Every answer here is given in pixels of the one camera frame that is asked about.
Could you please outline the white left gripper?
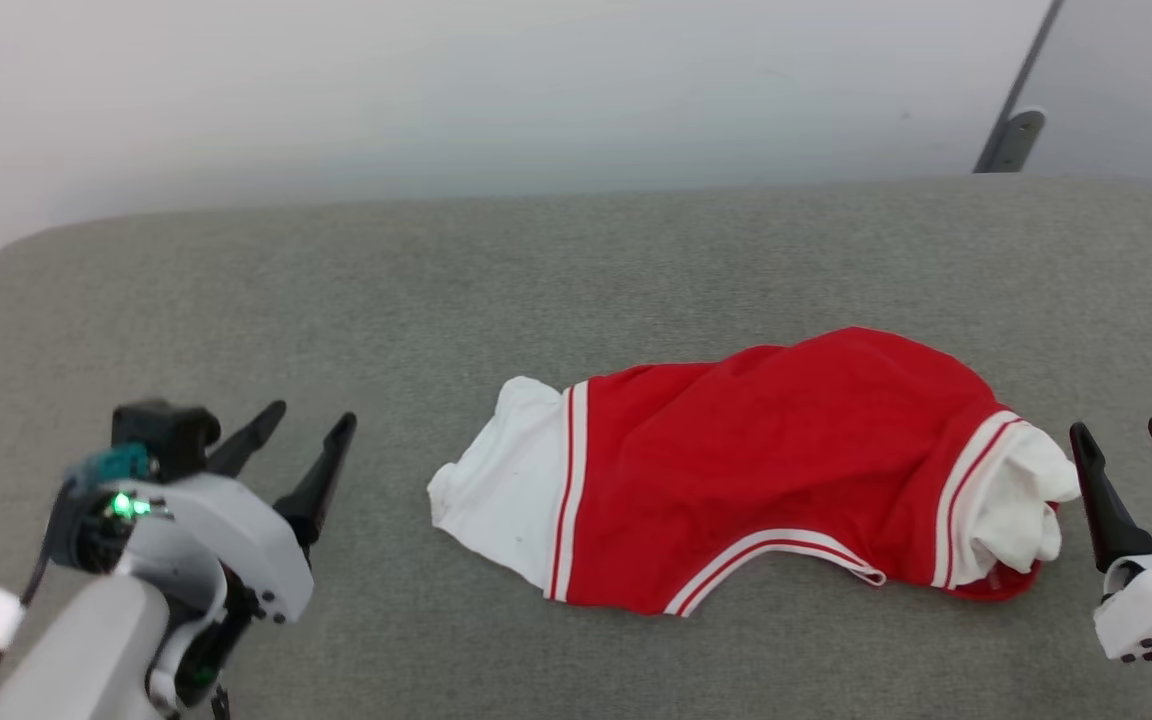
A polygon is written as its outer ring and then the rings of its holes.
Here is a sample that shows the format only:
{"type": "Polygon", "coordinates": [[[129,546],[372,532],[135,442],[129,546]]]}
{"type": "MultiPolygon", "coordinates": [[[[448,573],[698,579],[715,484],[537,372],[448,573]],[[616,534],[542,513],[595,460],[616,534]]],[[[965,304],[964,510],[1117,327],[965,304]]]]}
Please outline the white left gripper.
{"type": "Polygon", "coordinates": [[[271,507],[238,483],[282,423],[274,401],[223,439],[205,470],[169,486],[116,483],[116,518],[131,524],[119,577],[141,579],[168,606],[147,665],[147,702],[162,717],[205,705],[252,623],[293,623],[314,593],[310,552],[320,541],[357,416],[343,414],[314,465],[271,507]]]}

